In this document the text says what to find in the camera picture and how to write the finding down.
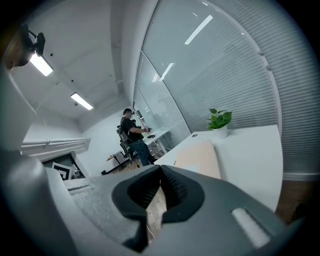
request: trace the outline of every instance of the green plant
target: green plant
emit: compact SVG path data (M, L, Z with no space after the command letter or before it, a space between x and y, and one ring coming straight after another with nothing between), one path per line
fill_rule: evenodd
M232 112L228 112L226 110L217 111L214 108L209 109L212 113L210 119L211 122L208 124L208 130L219 129L231 122Z

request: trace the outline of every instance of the desk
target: desk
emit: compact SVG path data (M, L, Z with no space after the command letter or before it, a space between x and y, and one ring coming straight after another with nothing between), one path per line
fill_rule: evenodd
M118 159L117 159L117 155L119 155L121 152L122 152L122 151L118 151L117 153L114 153L113 155L111 155L110 158L107 158L107 161L109 161L109 160L111 160L112 158L114 158L114 159L118 162L118 164L123 168L123 165L122 165L122 164L118 161Z
M156 140L158 140L161 136L165 135L167 132L169 132L168 130L160 130L160 131L154 131L153 133L149 134L149 135L155 135L154 138L143 138L143 141L145 144L147 144L148 146L152 143L155 142ZM160 140L158 140L159 146L161 147L163 153L167 153L164 145L162 144L162 142Z
M275 211L283 179L283 154L278 127L270 125L228 130L225 139L215 138L213 133L192 133L154 164L174 166L181 150L211 140L221 179L234 184Z

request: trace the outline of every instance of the wooden board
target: wooden board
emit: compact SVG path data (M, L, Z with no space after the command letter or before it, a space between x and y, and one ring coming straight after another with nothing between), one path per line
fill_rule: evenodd
M216 151L211 140L204 140L181 150L174 166L221 179Z

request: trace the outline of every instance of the black t-shirt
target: black t-shirt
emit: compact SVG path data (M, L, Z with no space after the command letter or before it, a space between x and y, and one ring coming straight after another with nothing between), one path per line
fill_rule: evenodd
M132 122L129 118L122 117L121 119L121 128L125 135L128 137L128 142L136 142L138 140L142 140L143 136L141 133L133 133L130 131L132 127L137 128L134 122Z

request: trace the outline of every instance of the black plastic part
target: black plastic part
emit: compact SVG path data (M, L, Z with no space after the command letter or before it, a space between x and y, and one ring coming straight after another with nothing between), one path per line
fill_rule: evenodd
M35 53L36 47L29 38L29 28L27 24L22 24L20 26L19 35L22 45L22 56L20 58L18 66L22 67L30 61L32 55Z
M125 247L131 248L136 252L142 252L148 246L148 237L146 231L147 219L140 222L139 228L134 237L128 239L123 243Z
M164 192L167 211L162 223L183 222L201 207L205 193L200 184L162 165L161 188Z
M121 214L146 223L148 207L160 187L165 195L167 212L162 223L189 219L205 200L202 187L192 179L169 167L158 165L119 183L112 192L112 200Z
M35 44L36 44L35 52L38 57L41 57L44 54L45 42L46 42L46 39L45 39L44 33L39 33L36 36L36 40L35 40Z
M152 168L120 182L112 191L112 200L121 214L129 219L147 222L145 209L160 187L161 167Z

